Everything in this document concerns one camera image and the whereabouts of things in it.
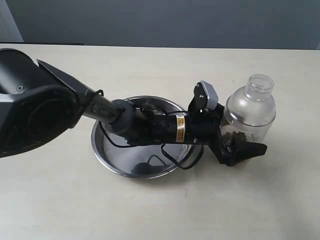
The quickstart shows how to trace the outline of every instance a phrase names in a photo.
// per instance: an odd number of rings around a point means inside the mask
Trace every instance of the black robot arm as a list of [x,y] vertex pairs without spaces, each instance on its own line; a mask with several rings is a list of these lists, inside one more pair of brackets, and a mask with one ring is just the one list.
[[93,91],[44,61],[37,63],[21,51],[0,49],[0,158],[48,143],[82,115],[100,121],[131,146],[208,145],[228,166],[266,152],[264,144],[240,139],[225,146],[219,128],[224,107],[204,81],[194,88],[187,112],[155,113],[121,99],[109,101],[102,90]]

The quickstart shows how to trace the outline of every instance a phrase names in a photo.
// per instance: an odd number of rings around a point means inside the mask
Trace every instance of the yellow label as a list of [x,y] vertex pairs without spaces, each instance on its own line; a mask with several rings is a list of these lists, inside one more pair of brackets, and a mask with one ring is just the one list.
[[176,115],[176,138],[177,143],[183,143],[186,133],[186,121],[184,115]]

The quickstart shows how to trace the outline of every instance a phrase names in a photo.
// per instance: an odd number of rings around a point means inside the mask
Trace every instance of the clear plastic container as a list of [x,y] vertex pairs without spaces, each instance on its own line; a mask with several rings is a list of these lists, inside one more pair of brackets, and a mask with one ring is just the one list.
[[226,145],[234,136],[247,142],[262,142],[276,118],[276,103],[271,95],[274,85],[270,77],[255,74],[228,98],[220,125]]

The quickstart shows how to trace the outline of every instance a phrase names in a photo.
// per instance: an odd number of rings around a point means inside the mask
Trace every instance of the table surface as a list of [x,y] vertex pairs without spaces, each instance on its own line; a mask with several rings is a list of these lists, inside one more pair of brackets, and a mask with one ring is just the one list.
[[320,238],[320,51],[20,45],[110,100],[137,95],[187,107],[199,80],[225,104],[252,74],[274,79],[265,156],[235,167],[209,149],[190,170],[133,180],[103,167],[94,120],[0,160],[3,240],[313,240]]

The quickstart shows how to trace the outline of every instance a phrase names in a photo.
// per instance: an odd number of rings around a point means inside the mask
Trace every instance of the metal bowl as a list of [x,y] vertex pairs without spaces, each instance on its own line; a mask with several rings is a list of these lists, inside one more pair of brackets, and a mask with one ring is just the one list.
[[[125,99],[136,106],[149,108],[155,114],[164,112],[183,111],[176,103],[156,96],[134,96]],[[127,145],[124,138],[109,133],[110,138],[118,145]],[[91,134],[93,151],[99,161],[110,171],[133,179],[153,179],[166,175],[175,169],[174,165],[161,153],[161,146],[136,146],[131,148],[117,148],[113,146],[101,131],[98,122],[93,126]],[[167,144],[166,152],[178,162],[191,150],[191,145]]]

